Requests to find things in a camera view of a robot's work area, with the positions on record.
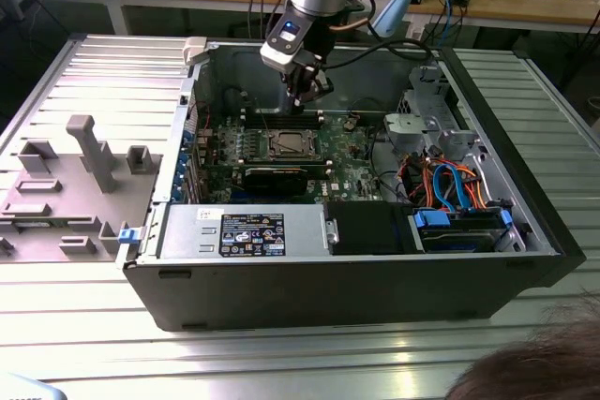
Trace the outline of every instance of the circuit board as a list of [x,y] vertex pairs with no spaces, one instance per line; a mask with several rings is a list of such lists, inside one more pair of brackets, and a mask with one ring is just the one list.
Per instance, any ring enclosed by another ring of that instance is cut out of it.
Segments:
[[[381,194],[368,160],[368,127],[344,129],[343,117],[324,118],[318,130],[244,129],[228,118],[214,130],[212,161],[202,165],[208,178],[208,203],[323,203],[329,200],[379,200]],[[286,158],[293,162],[287,164]],[[297,167],[310,173],[307,189],[291,197],[251,196],[242,174],[257,165]]]

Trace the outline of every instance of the sticker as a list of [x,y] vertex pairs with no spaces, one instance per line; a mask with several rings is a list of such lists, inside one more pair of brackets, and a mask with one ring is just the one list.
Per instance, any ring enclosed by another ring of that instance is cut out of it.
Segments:
[[224,215],[219,211],[222,257],[285,256],[283,215]]
[[221,208],[201,208],[196,214],[196,220],[220,220],[225,213]]

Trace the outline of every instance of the robotic arm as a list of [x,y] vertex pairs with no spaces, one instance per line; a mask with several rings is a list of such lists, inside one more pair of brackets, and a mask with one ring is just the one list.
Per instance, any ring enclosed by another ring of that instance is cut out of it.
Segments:
[[[396,18],[392,22],[398,26],[410,0],[394,2],[399,9],[386,17]],[[351,14],[364,9],[358,0],[288,0],[285,12],[261,48],[264,63],[279,71],[287,84],[290,101],[282,112],[300,112],[305,103],[333,91],[322,70],[324,61],[334,49],[339,32],[367,24],[367,18],[347,23]]]

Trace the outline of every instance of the white paper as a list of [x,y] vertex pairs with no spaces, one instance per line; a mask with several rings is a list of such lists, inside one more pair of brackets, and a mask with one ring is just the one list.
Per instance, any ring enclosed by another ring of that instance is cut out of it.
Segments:
[[196,214],[196,220],[221,220],[225,210],[221,208],[201,208]]

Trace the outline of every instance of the table leg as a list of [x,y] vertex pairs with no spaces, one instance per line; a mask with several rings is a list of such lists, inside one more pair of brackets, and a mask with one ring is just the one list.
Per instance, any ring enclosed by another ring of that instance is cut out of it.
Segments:
[[106,9],[111,16],[112,29],[116,35],[131,35],[128,18],[125,15],[125,6],[118,0],[110,0],[106,3]]
[[409,29],[406,37],[420,41],[425,33],[425,27],[431,22],[430,14],[413,14],[409,16]]
[[0,0],[0,7],[8,13],[13,21],[20,22],[25,19],[18,0]]
[[191,33],[191,18],[189,16],[189,9],[182,8],[181,17],[184,20],[184,32],[186,35],[189,35]]

